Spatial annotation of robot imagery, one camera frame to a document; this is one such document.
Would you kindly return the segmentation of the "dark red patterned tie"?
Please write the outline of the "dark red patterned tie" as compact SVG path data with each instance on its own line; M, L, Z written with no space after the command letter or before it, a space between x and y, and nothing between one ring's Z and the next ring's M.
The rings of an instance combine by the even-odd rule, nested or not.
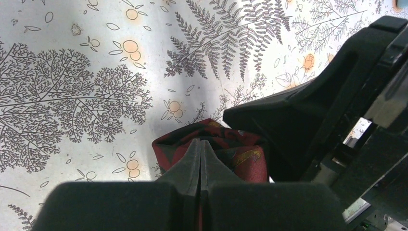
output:
M152 142L161 173L167 172L185 155L194 139L209 141L217 158L242 180L269 182L265 140L251 132L226 128L210 118Z

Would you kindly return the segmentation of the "floral tablecloth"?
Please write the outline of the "floral tablecloth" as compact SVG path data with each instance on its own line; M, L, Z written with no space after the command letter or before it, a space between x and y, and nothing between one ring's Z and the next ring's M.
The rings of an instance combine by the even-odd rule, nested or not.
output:
M0 228L66 181L160 177L151 143L314 79L394 0L3 0Z

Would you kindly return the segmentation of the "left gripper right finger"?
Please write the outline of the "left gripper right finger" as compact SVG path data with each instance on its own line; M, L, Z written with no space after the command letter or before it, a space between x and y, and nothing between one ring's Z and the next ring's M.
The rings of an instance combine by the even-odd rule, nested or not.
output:
M200 203L203 231L241 231L244 182L216 156L209 141L201 141Z

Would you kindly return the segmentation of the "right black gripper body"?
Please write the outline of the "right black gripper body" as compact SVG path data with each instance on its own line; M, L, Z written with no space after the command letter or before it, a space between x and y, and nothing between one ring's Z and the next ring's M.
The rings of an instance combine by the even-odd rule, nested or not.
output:
M262 135L275 181L329 186L408 221L408 22L383 16L352 35L313 80L224 112Z

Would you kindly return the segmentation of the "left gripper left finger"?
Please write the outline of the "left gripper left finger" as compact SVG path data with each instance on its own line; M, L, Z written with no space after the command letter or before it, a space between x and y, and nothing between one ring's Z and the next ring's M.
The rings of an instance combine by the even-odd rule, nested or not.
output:
M194 139L185 155L158 179L172 189L166 214L172 231L200 229L200 161L201 140Z

